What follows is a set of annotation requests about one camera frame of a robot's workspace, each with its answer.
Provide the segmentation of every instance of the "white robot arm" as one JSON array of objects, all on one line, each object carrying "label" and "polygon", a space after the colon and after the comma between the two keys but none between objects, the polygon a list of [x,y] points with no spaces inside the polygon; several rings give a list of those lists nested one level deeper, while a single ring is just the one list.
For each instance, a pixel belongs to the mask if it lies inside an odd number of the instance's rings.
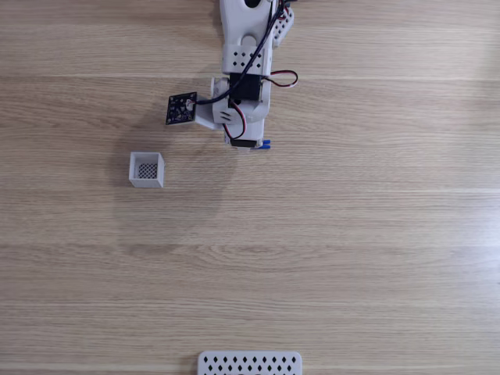
[{"label": "white robot arm", "polygon": [[271,66],[294,24],[290,0],[220,0],[224,39],[222,72],[212,79],[212,99],[197,93],[170,97],[167,125],[196,122],[224,130],[235,147],[267,148],[264,122],[270,110]]}]

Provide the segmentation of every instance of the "white perforated tray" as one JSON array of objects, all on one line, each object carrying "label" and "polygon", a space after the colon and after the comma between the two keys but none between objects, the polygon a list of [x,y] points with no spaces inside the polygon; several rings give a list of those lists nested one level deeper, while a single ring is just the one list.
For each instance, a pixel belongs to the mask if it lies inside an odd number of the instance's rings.
[{"label": "white perforated tray", "polygon": [[203,352],[198,375],[302,375],[297,352]]}]

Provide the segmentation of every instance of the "mesh bottom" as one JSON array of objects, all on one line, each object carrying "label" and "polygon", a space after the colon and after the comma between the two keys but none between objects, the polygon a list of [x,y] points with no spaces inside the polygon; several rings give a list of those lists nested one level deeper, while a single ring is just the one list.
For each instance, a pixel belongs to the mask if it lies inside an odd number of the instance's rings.
[{"label": "mesh bottom", "polygon": [[158,164],[141,164],[138,178],[155,180],[157,178]]}]

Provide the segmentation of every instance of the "wooden table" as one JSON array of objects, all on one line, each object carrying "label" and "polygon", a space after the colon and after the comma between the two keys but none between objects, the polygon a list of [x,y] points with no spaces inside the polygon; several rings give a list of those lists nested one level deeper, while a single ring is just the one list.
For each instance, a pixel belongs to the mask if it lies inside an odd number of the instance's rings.
[{"label": "wooden table", "polygon": [[[1,374],[261,348],[307,375],[500,373],[500,2],[294,9],[273,67],[301,81],[245,154],[163,124],[220,71],[217,1],[0,2]],[[131,151],[165,189],[130,186]]]}]

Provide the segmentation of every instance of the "cable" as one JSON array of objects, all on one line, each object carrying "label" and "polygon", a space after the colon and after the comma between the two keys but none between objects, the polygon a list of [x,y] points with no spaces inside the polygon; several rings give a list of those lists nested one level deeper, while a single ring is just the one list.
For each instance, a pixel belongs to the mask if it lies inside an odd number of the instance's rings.
[{"label": "cable", "polygon": [[236,90],[236,88],[240,85],[240,83],[243,81],[243,78],[245,78],[248,71],[252,67],[254,61],[257,59],[257,56],[259,55],[259,53],[262,51],[264,44],[267,41],[267,38],[271,34],[271,30],[273,29],[274,24],[276,23],[277,19],[283,15],[284,8],[286,7],[286,4],[289,3],[290,1],[293,1],[293,0],[283,0],[282,2],[279,3],[276,13],[274,13],[274,16],[271,17],[270,21],[267,24],[267,29],[266,29],[266,33],[264,34],[264,37],[260,41],[255,52],[253,52],[253,56],[250,58],[250,61],[248,62],[247,66],[243,69],[243,72],[241,72],[240,78],[236,81],[236,83],[232,87],[230,87],[229,90],[224,92],[223,94],[221,94],[215,98],[211,98],[211,99],[207,99],[207,100],[200,100],[199,102],[196,102],[196,104],[207,105],[207,104],[217,103],[217,102],[221,101],[222,99],[226,98],[228,95],[231,95],[233,93],[233,91]]},{"label": "cable", "polygon": [[298,83],[298,74],[294,70],[277,70],[271,73],[271,76],[279,76],[280,74],[293,74],[295,76],[295,80],[291,84],[278,84],[275,80],[271,80],[270,78],[263,77],[263,80],[268,80],[273,84],[277,85],[279,88],[292,88]]},{"label": "cable", "polygon": [[285,7],[284,7],[284,10],[286,10],[286,11],[287,11],[287,15],[286,15],[286,16],[281,16],[281,17],[278,17],[278,19],[279,19],[279,20],[281,20],[281,21],[283,21],[283,20],[287,19],[288,14],[290,14],[290,11],[288,10],[288,7],[287,7],[287,6],[285,6]]},{"label": "cable", "polygon": [[236,109],[236,112],[238,112],[238,114],[241,117],[241,121],[243,122],[243,131],[237,137],[232,137],[231,133],[229,132],[229,129],[227,129],[227,125],[225,123],[223,123],[224,130],[226,131],[227,136],[229,137],[229,139],[234,140],[234,139],[238,139],[238,138],[243,137],[243,134],[245,134],[245,132],[247,131],[247,119],[246,119],[243,111],[240,109],[240,107],[237,106],[237,104],[233,100],[230,100],[230,105],[231,105],[231,107]]}]

